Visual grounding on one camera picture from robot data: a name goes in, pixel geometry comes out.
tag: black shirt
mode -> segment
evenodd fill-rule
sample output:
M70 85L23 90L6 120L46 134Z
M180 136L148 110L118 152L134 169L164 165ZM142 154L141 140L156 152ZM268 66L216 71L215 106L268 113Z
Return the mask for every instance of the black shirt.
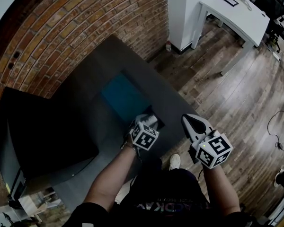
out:
M122 226L245 226L248 216L222 218L202 194L193 174L184 169L141 174L120 205L108 213L94 203L78 206L65 227L119 224Z

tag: wooden floor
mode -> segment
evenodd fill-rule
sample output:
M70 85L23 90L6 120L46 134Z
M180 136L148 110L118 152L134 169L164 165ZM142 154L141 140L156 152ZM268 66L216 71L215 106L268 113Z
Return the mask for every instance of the wooden floor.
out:
M267 133L269 119L284 110L284 59L277 62L262 43L222 77L219 72L243 43L227 26L219 28L215 19L208 18L195 50L181 56L164 51L152 63L200 116L226 134L234 149L223 169L246 211L259 217L269 214L284 195L281 186L273 185L284 167L284 152L275 148L276 137ZM284 52L282 39L279 44ZM271 121L270 131L284 146L284 113ZM184 139L163 162L177 152L181 167L198 175L201 166L193 165L188 148ZM203 175L200 185L206 193Z

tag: person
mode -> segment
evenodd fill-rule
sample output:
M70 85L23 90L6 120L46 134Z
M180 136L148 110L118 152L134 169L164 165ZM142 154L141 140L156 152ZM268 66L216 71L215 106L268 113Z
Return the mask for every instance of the person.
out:
M129 193L115 203L136 149L130 139L120 153L96 177L84 202L64 227L91 226L246 226L249 218L240 212L238 196L220 166L204 167L210 203L195 176L179 169L179 155L171 158L169 171L153 160L136 177Z

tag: bracelet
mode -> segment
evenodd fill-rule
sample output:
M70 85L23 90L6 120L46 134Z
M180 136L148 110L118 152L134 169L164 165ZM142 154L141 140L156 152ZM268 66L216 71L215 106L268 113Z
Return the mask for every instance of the bracelet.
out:
M128 147L134 149L134 151L138 154L138 149L137 149L137 147L133 146L133 144L132 144L132 145L128 145L128 144L127 144L127 140L123 143L123 145L121 146L121 149L123 149L124 146L128 146Z

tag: brick wall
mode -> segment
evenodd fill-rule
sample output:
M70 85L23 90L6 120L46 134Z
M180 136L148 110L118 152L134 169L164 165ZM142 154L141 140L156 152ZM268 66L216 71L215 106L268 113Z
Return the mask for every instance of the brick wall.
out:
M0 59L0 97L8 86L50 98L111 34L149 58L168 37L167 0L39 1Z

